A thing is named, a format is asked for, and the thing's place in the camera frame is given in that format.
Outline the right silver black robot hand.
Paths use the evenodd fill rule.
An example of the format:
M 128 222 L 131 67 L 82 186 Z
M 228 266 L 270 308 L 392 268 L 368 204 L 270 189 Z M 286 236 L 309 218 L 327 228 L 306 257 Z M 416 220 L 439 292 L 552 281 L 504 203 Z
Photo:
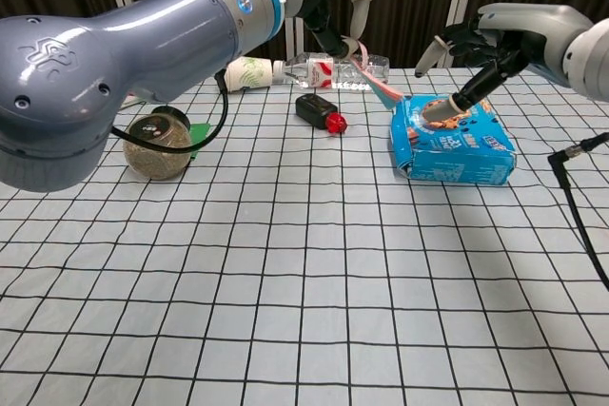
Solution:
M 570 6 L 494 3 L 479 8 L 467 21 L 445 27 L 434 36 L 415 68 L 420 78 L 449 54 L 481 70 L 459 91 L 422 111 L 439 123 L 462 115 L 506 80 L 528 69 L 563 87 L 570 87 L 568 56 L 573 43 L 593 27 Z

